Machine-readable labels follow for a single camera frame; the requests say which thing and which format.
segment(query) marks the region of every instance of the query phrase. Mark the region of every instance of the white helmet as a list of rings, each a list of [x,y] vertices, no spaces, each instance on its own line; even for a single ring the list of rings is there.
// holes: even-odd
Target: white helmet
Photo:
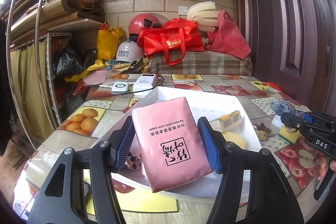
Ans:
[[[143,48],[133,41],[126,40],[119,45],[115,58],[117,61],[132,63],[135,60],[143,58]]]

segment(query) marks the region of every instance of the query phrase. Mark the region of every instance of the yellow sponge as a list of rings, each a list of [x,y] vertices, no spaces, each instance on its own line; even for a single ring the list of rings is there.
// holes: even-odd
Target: yellow sponge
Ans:
[[[227,142],[228,141],[234,142],[241,149],[245,149],[246,142],[241,136],[239,136],[239,134],[233,133],[233,132],[230,132],[230,131],[225,131],[225,132],[222,132],[222,135],[224,136],[224,138]]]
[[[280,132],[279,135],[284,138],[285,140],[287,140],[289,143],[294,144],[296,143],[299,135],[300,135],[300,131],[296,131],[295,133],[289,133],[286,128],[285,125],[283,124],[282,127],[280,128]]]

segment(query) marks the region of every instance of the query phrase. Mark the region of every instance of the red bag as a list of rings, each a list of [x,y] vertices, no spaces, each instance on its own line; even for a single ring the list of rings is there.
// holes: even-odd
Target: red bag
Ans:
[[[209,44],[208,51],[230,54],[236,58],[244,59],[251,49],[245,38],[242,36],[238,26],[233,22],[233,18],[226,11],[218,13],[218,29],[215,32],[207,32]]]
[[[162,28],[142,28],[136,43],[143,47],[148,58],[153,53],[164,52],[166,63],[169,66],[180,62],[186,51],[204,51],[203,42],[198,32],[198,23],[184,18],[172,19],[166,22]],[[169,50],[181,50],[182,57],[170,61]]]

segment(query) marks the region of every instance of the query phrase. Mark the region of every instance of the plaid blanket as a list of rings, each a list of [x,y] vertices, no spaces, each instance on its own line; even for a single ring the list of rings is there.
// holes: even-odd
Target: plaid blanket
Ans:
[[[170,51],[170,60],[181,57],[180,51]],[[223,74],[252,75],[251,58],[241,60],[218,52],[187,52],[184,59],[174,66],[168,66],[162,52],[153,54],[149,61],[151,73],[160,74]]]

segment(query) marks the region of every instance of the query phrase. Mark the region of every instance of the yellow bag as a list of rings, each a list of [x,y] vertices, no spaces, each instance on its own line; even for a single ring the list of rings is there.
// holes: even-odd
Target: yellow bag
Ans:
[[[97,58],[111,60],[115,58],[118,49],[118,43],[122,41],[124,36],[121,27],[110,27],[108,22],[100,26],[97,37]]]
[[[73,75],[71,77],[64,77],[65,82],[77,82],[80,79],[86,77],[89,75],[90,71],[92,70],[97,70],[97,69],[102,69],[107,67],[109,64],[105,61],[103,62],[102,59],[96,59],[95,63],[88,67],[86,70],[83,70],[81,74],[79,75]]]

